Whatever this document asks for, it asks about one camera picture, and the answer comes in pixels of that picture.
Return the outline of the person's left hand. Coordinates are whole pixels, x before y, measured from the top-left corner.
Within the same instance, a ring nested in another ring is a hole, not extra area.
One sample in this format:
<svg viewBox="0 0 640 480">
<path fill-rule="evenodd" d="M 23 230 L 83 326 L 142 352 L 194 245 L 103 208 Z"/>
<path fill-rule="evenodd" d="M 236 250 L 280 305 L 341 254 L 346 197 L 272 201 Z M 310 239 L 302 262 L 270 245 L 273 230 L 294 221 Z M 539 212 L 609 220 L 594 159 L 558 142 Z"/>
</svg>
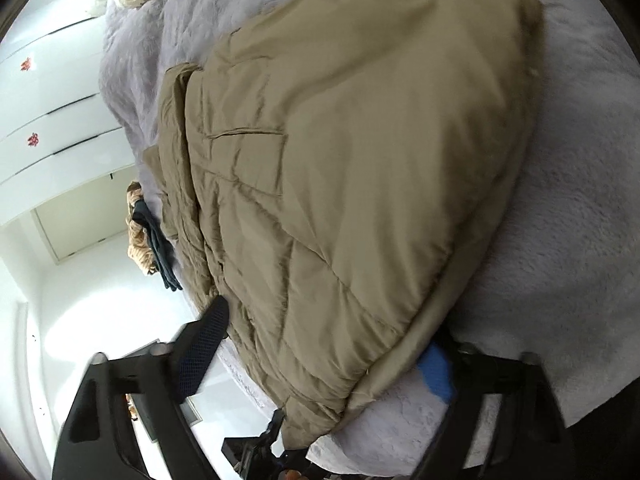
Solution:
<svg viewBox="0 0 640 480">
<path fill-rule="evenodd" d="M 279 479 L 280 480 L 306 480 L 306 477 L 304 477 L 299 471 L 288 470 L 288 471 L 282 472 L 282 474 L 280 474 Z"/>
</svg>

